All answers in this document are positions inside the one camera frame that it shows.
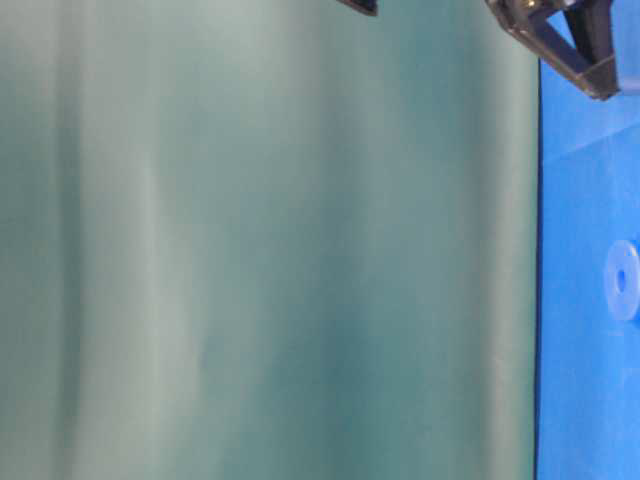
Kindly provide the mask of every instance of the black metal bracket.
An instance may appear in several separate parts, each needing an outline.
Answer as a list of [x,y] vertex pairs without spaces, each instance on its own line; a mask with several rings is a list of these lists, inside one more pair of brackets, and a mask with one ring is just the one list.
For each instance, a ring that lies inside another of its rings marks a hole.
[[[613,0],[485,0],[500,26],[592,98],[619,91],[611,30]],[[562,12],[571,45],[548,22]]]
[[375,17],[378,15],[378,2],[377,0],[338,0],[345,5],[357,10],[365,15]]

